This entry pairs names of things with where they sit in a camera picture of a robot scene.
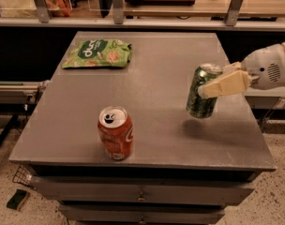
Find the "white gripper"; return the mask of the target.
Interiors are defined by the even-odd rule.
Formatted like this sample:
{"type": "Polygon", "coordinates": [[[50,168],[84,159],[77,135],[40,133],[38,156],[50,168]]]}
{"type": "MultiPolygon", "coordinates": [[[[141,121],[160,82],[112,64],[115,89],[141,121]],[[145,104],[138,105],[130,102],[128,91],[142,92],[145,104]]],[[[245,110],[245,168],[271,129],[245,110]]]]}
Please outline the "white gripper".
{"type": "Polygon", "coordinates": [[[250,85],[261,90],[285,86],[285,42],[252,52],[242,65],[235,62],[225,66],[221,76],[198,88],[198,94],[201,98],[218,98],[243,93],[250,85]]]}

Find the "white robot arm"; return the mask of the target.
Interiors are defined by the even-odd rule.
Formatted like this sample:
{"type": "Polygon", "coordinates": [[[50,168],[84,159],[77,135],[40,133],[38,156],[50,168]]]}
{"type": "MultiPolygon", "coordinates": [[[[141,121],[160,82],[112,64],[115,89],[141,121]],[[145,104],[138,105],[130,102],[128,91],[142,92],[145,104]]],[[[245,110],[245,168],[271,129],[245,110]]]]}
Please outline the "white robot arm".
{"type": "Polygon", "coordinates": [[[285,86],[285,42],[249,54],[229,64],[216,79],[198,88],[201,98],[217,98],[245,92],[249,87],[268,90],[285,86]]]}

